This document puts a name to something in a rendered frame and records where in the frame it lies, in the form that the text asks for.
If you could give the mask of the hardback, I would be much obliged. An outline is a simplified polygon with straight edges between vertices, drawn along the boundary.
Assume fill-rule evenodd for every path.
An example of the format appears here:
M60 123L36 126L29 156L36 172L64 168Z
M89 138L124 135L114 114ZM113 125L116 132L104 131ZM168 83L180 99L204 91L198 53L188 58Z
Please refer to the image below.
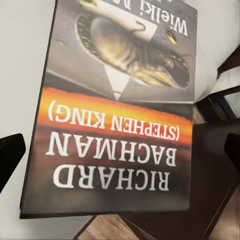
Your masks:
M189 210L198 11L56 0L20 219Z

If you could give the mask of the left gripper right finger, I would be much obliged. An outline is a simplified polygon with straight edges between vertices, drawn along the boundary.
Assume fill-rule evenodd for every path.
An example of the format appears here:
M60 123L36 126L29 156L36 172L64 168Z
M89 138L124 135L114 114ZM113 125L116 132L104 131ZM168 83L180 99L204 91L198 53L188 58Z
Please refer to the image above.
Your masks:
M229 133L227 135L224 151L240 173L240 134Z

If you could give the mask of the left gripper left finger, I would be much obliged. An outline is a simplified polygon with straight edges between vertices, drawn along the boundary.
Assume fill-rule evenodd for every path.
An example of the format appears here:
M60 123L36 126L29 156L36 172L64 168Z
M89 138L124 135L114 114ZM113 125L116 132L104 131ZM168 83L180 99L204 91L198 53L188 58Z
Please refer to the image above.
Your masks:
M26 152L22 133L0 138L0 193Z

